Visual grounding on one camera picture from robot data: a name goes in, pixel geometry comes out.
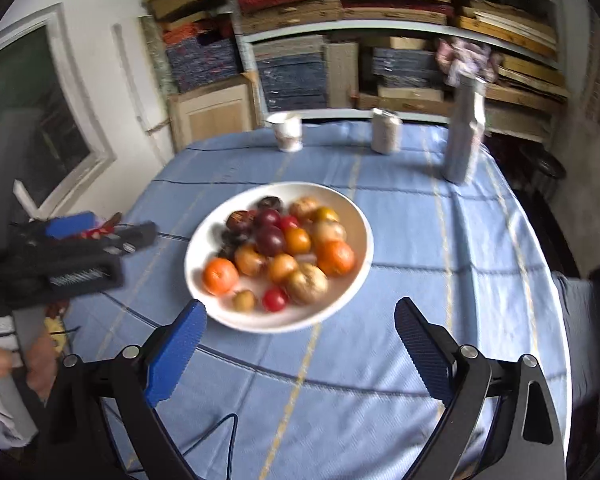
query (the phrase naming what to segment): wooden cabinet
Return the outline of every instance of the wooden cabinet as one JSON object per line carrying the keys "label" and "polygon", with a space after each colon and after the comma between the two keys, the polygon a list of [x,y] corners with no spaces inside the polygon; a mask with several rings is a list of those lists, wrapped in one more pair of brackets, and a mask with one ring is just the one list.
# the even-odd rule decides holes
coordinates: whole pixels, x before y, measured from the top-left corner
{"label": "wooden cabinet", "polygon": [[172,96],[170,116],[175,151],[195,140],[253,130],[254,110],[254,87],[243,75]]}

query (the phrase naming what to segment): silver bottle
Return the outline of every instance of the silver bottle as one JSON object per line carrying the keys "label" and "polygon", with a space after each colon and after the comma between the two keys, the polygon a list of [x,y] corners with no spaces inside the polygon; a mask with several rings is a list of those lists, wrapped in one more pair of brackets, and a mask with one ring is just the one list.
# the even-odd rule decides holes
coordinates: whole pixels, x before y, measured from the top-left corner
{"label": "silver bottle", "polygon": [[442,176],[453,184],[469,184],[474,178],[484,135],[484,94],[487,83],[461,74],[454,112],[449,123]]}

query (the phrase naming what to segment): window frame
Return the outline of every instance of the window frame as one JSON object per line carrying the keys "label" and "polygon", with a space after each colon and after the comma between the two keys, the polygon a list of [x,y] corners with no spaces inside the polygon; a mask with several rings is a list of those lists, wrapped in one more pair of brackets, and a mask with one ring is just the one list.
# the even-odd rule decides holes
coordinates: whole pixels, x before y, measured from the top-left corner
{"label": "window frame", "polygon": [[16,181],[13,192],[32,218],[47,219],[69,209],[81,192],[102,174],[116,156],[93,111],[68,39],[62,4],[39,10],[0,31],[0,50],[29,32],[46,27],[49,50],[62,94],[90,154],[46,197],[38,207],[24,184]]}

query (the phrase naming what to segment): checkered tablecloth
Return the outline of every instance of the checkered tablecloth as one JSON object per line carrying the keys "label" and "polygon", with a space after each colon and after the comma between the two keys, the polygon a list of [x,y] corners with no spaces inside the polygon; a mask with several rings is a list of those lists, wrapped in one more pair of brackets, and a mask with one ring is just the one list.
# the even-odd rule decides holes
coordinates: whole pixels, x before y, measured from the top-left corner
{"label": "checkered tablecloth", "polygon": [[[190,300],[190,236],[224,200],[275,181],[317,182],[352,198],[369,220],[375,252],[366,282],[339,313],[299,332],[255,335],[209,320],[173,397],[157,409],[180,449],[235,412],[234,478],[402,478],[441,413],[395,333],[403,296],[487,357],[538,356],[568,440],[568,349],[538,240],[488,153],[471,185],[441,179],[445,139],[442,127],[405,125],[401,151],[382,156],[369,148],[368,123],[341,122],[305,125],[297,153],[279,152],[266,129],[192,144],[126,215],[160,231],[152,248],[125,260],[126,285],[73,301],[66,324],[81,326],[75,351],[111,358],[173,321]],[[467,461],[493,409],[488,402]],[[111,425],[126,464],[138,468],[114,416]],[[229,432],[227,424],[186,456],[202,478],[224,478]]]}

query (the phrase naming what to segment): red cherry tomato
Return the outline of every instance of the red cherry tomato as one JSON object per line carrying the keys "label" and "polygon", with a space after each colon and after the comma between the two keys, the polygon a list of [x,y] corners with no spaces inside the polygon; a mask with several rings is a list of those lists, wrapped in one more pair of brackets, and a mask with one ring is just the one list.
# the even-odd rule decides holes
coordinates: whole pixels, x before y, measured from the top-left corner
{"label": "red cherry tomato", "polygon": [[270,288],[262,297],[262,306],[269,312],[280,312],[287,303],[289,303],[288,295],[278,286]]}
{"label": "red cherry tomato", "polygon": [[293,215],[283,216],[280,219],[280,229],[286,231],[287,229],[296,229],[300,227],[300,222]]}

